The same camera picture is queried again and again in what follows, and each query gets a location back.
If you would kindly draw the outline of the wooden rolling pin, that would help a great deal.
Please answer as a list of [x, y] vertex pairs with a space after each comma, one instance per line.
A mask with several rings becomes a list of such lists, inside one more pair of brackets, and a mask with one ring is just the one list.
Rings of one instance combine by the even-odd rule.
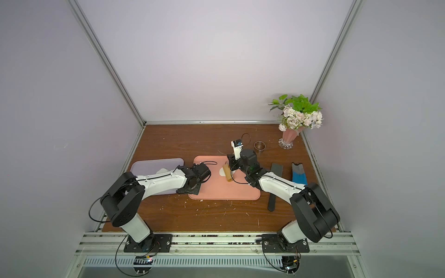
[[225, 177], [226, 177], [226, 180], [227, 180], [228, 182], [232, 182], [232, 181], [233, 181], [233, 177], [232, 177], [232, 171], [231, 171], [231, 169], [230, 169], [229, 164], [225, 164], [225, 165], [222, 167], [222, 169], [223, 169], [224, 175], [225, 175]]

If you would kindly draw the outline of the pink silicone mat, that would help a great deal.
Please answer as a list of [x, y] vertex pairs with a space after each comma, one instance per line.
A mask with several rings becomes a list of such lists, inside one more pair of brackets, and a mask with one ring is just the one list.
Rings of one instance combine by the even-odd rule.
[[211, 171], [210, 179], [200, 187], [198, 195], [188, 195], [194, 200], [257, 200], [261, 193], [257, 188], [246, 184], [245, 174], [236, 170], [235, 181], [228, 182], [219, 175], [220, 169], [228, 164], [226, 156], [196, 156], [195, 164], [205, 162]]

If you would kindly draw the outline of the small dough piece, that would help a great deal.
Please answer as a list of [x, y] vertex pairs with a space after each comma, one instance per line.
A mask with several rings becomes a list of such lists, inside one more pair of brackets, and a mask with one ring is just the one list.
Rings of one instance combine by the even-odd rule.
[[220, 175], [221, 177], [225, 177], [225, 176], [226, 176], [225, 171], [224, 171], [223, 168], [220, 169], [220, 171], [219, 171], [219, 175]]

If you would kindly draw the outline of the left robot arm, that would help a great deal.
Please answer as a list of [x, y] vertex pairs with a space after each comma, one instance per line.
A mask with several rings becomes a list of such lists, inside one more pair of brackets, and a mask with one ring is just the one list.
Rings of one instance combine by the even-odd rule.
[[141, 202], [168, 190], [197, 195], [210, 176], [211, 171], [204, 163], [178, 166], [172, 171], [148, 176], [136, 176], [129, 171], [122, 174], [99, 201], [113, 227], [123, 229], [137, 244], [152, 245], [153, 232], [137, 212]]

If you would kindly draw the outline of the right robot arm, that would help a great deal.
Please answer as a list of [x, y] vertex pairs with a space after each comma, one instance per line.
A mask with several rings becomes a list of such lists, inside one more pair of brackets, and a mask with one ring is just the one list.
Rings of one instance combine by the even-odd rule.
[[227, 158], [230, 170], [244, 173], [247, 184], [291, 205], [296, 219], [277, 232], [279, 242], [284, 245], [305, 239], [319, 242], [340, 221], [339, 214], [319, 185], [297, 184], [277, 176], [260, 166], [251, 149], [229, 154]]

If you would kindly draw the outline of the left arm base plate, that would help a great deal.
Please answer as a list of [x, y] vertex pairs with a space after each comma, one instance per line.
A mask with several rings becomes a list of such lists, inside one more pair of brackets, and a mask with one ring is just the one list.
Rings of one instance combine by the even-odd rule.
[[150, 234], [140, 243], [131, 236], [127, 237], [125, 253], [168, 253], [172, 243], [172, 234]]

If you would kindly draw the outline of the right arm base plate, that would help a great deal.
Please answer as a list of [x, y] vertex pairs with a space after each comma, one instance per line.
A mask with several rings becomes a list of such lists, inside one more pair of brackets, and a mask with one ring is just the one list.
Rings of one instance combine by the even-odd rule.
[[309, 244], [306, 239], [295, 243], [289, 243], [278, 234], [262, 234], [261, 239], [256, 240], [265, 253], [309, 253]]

